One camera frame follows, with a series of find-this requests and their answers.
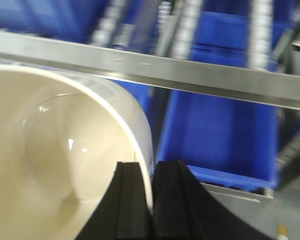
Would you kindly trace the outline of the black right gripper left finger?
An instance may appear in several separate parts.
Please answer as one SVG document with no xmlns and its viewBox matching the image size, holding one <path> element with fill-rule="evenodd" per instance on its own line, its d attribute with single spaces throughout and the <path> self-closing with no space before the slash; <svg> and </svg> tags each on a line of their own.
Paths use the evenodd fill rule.
<svg viewBox="0 0 300 240">
<path fill-rule="evenodd" d="M 100 203 L 77 240 L 149 240 L 151 217 L 138 162 L 118 162 Z"/>
</svg>

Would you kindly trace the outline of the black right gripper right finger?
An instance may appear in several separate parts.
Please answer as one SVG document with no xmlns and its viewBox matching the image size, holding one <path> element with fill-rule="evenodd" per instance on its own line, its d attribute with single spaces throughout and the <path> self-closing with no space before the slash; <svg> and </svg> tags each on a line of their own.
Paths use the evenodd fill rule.
<svg viewBox="0 0 300 240">
<path fill-rule="evenodd" d="M 156 240 L 268 240 L 216 200 L 182 161 L 160 161 L 153 181 Z"/>
</svg>

